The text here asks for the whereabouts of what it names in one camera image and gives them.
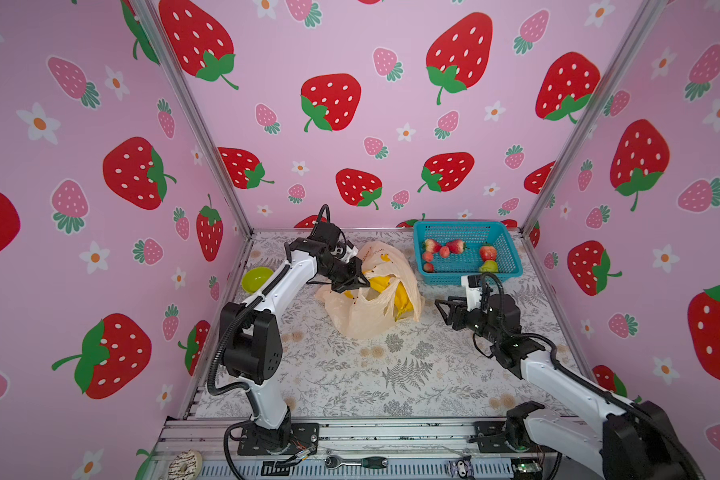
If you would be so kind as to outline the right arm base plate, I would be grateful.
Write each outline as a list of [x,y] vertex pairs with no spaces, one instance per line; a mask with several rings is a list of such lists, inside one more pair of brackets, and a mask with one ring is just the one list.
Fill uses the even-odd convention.
[[473,424],[474,434],[469,438],[468,442],[475,444],[480,453],[521,455],[552,452],[552,449],[535,443],[517,448],[513,447],[509,443],[504,426],[505,422],[501,419],[477,421]]

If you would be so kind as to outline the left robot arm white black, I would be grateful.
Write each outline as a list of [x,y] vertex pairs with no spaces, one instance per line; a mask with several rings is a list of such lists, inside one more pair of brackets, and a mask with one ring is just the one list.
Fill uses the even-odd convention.
[[290,409],[275,379],[283,358],[278,318],[318,277],[336,293],[371,287],[358,249],[330,221],[327,206],[317,214],[309,235],[287,242],[284,252],[284,261],[261,287],[243,302],[222,309],[206,377],[211,396],[245,393],[252,409],[251,436],[268,451],[284,450],[292,429]]

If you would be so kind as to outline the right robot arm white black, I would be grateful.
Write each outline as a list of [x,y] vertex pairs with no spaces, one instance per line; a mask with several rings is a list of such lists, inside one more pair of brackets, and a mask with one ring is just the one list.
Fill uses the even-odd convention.
[[520,309],[496,275],[468,275],[462,285],[465,296],[435,303],[445,324],[487,340],[491,359],[575,415],[566,419],[537,401],[525,402],[506,415],[508,447],[546,446],[604,479],[703,478],[662,408],[618,395],[565,367],[553,341],[523,331]]

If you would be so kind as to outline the yellow fake banana bunch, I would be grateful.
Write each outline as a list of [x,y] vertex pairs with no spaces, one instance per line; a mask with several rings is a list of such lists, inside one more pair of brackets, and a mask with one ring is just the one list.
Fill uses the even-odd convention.
[[413,314],[413,301],[396,275],[376,276],[369,283],[369,288],[346,291],[343,296],[355,302],[363,299],[370,306],[379,307],[382,315],[390,316],[394,321]]

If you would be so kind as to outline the red fake strawberry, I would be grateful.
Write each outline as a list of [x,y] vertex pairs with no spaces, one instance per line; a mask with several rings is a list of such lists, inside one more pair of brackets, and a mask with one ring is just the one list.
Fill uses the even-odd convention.
[[462,254],[467,249],[466,242],[461,239],[455,239],[446,244],[451,254]]

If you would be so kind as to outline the banana print plastic bag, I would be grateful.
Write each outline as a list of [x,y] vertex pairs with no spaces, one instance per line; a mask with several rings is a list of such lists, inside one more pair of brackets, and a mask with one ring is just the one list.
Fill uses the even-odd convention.
[[365,244],[359,258],[368,287],[337,293],[323,286],[316,294],[335,328],[349,339],[367,340],[400,322],[420,321],[424,299],[408,258],[380,241]]

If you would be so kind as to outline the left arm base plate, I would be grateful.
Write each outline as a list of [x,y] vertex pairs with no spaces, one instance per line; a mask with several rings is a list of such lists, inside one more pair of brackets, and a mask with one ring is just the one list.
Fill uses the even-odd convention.
[[297,422],[282,429],[264,429],[255,424],[243,428],[237,440],[239,456],[294,455],[319,443],[319,423]]

